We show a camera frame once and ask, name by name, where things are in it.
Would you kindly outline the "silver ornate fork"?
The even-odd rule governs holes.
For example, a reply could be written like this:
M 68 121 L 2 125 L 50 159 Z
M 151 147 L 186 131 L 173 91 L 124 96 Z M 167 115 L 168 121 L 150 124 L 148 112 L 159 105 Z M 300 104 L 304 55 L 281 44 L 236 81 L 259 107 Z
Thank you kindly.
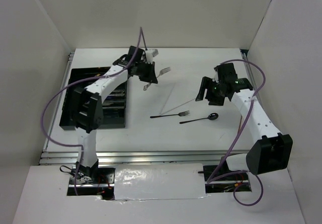
M 156 78 L 158 78 L 158 77 L 160 77 L 160 76 L 162 76 L 162 75 L 164 75 L 164 74 L 166 74 L 166 73 L 168 73 L 170 71 L 171 71 L 170 67 L 163 68 L 163 69 L 160 70 L 160 72 L 159 72 L 159 74 L 158 74 L 158 76 Z M 151 83 L 146 84 L 143 87 L 143 90 L 146 91 L 150 87 L 150 85 L 151 85 Z

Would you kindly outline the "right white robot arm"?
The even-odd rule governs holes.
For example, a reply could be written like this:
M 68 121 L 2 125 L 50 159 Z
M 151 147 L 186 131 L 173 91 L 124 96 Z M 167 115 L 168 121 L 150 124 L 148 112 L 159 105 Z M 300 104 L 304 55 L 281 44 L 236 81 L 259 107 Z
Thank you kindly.
M 229 99 L 244 119 L 228 151 L 209 176 L 209 180 L 220 173 L 225 180 L 232 179 L 237 171 L 260 175 L 286 169 L 289 163 L 293 140 L 273 124 L 258 101 L 257 93 L 247 78 L 239 78 L 234 60 L 217 65 L 214 78 L 203 77 L 196 101 L 208 100 L 210 105 L 222 106 Z M 248 128 L 253 145 L 247 154 L 232 155 L 244 128 Z

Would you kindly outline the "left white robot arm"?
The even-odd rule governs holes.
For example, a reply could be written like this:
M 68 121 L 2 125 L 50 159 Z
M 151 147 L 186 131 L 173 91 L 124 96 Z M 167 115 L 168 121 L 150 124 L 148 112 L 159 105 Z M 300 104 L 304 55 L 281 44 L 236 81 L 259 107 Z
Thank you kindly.
M 76 172 L 88 183 L 99 178 L 96 154 L 97 129 L 104 120 L 103 102 L 130 77 L 157 84 L 154 58 L 157 49 L 141 49 L 131 46 L 127 54 L 115 60 L 109 70 L 85 88 L 76 88 L 72 94 L 70 117 L 74 122 L 77 143 L 81 146 Z

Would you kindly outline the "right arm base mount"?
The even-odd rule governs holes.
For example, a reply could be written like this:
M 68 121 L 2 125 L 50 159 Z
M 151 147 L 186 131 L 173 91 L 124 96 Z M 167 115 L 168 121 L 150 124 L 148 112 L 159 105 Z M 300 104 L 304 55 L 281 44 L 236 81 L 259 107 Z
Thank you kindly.
M 197 173 L 205 180 L 205 192 L 210 193 L 225 193 L 233 192 L 238 187 L 237 192 L 250 192 L 251 185 L 247 173 L 237 173 L 229 176 L 222 177 L 210 183 L 206 183 L 212 172 L 217 165 L 204 165 L 202 170 Z

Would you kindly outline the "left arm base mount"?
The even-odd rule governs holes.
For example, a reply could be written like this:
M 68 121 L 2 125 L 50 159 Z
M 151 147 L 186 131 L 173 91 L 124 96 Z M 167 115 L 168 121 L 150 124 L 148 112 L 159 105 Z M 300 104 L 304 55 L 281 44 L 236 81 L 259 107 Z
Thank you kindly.
M 88 177 L 66 165 L 59 167 L 60 172 L 69 175 L 67 196 L 98 196 L 102 200 L 114 200 L 115 168 L 99 168 L 98 173 Z

